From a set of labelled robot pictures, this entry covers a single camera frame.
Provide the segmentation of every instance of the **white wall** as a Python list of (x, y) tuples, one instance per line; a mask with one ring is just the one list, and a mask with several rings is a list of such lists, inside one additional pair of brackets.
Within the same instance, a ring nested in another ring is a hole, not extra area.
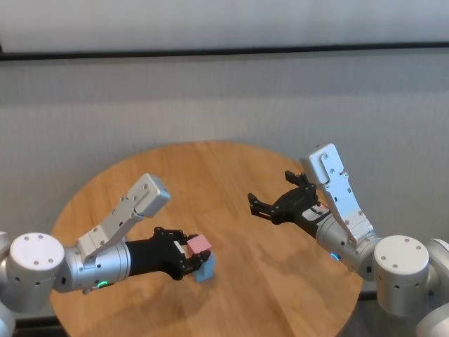
[(3, 62), (1, 228), (50, 232), (91, 177), (158, 145), (332, 141), (381, 235), (449, 239), (448, 91), (447, 50)]
[(447, 41), (446, 0), (0, 0), (6, 52)]

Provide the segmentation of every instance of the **small block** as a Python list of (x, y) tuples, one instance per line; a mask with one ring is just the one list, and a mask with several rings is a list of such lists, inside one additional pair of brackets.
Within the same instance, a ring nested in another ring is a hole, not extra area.
[(213, 268), (215, 266), (215, 255), (212, 253), (208, 260), (194, 273), (195, 281), (202, 282), (213, 276)]
[(193, 239), (187, 241), (187, 253), (189, 255), (198, 254), (202, 251), (209, 251), (212, 249), (209, 241), (204, 237), (204, 235), (198, 235)]

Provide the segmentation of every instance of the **black wall trim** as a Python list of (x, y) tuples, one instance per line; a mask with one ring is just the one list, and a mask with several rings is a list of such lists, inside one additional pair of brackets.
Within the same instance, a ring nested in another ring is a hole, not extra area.
[(280, 48), (235, 48), (235, 49), (203, 49), (182, 51), (112, 51), (89, 53), (3, 53), (0, 47), (0, 61), (13, 60), (64, 60), (82, 58), (148, 58), (163, 56), (194, 56), (194, 55), (242, 55), (270, 53), (310, 53), (318, 51), (366, 51), (382, 49), (410, 48), (447, 48), (448, 42), (413, 42), (397, 44), (352, 44)]
[(377, 300), (377, 292), (373, 291), (361, 291), (358, 295), (358, 300)]
[(36, 317), (36, 318), (22, 318), (15, 321), (17, 329), (38, 328), (43, 326), (60, 326), (57, 317)]

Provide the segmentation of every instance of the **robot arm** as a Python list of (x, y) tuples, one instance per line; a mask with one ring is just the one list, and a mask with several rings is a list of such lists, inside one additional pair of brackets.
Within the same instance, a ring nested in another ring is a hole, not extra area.
[(161, 181), (144, 174), (105, 220), (72, 247), (43, 233), (24, 234), (10, 244), (0, 233), (0, 337), (12, 336), (9, 310), (37, 310), (52, 289), (87, 294), (133, 275), (161, 271), (180, 280), (198, 270), (210, 251), (186, 257), (182, 248), (195, 234), (156, 227), (149, 239), (126, 241), (137, 222), (156, 215), (169, 199)]
[[(298, 187), (282, 195), (273, 206), (250, 193), (251, 213), (274, 224), (295, 223), (335, 260), (373, 281), (373, 253), (380, 238), (357, 204), (334, 144), (312, 152), (301, 162), (307, 173), (285, 172), (286, 180)], [(317, 187), (329, 207), (319, 202)]]
[[(293, 222), (301, 227), (335, 260), (365, 280), (375, 280), (379, 304), (393, 315), (419, 312), (429, 290), (449, 301), (449, 244), (433, 239), (424, 245), (403, 235), (378, 237), (357, 203), (333, 144), (312, 152), (301, 163), (306, 173), (295, 176), (298, 188), (282, 195), (273, 206), (248, 195), (253, 215), (274, 224)], [(286, 172), (288, 181), (293, 182), (293, 176)], [(318, 201), (315, 186), (328, 208)], [(449, 335), (449, 304), (428, 314), (418, 324), (417, 335)]]

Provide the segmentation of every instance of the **round wooden table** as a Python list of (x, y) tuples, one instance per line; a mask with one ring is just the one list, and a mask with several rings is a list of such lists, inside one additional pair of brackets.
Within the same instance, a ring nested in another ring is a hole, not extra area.
[(102, 336), (335, 336), (348, 320), (361, 279), (292, 223), (252, 216), (247, 194), (274, 202), (294, 188), (291, 159), (258, 147), (202, 142), (137, 154), (94, 177), (66, 205), (52, 235), (65, 246), (97, 225), (145, 172), (172, 199), (128, 239), (153, 228), (204, 234), (217, 265), (212, 279), (173, 281), (161, 272), (99, 291), (59, 294), (51, 303), (68, 334)]

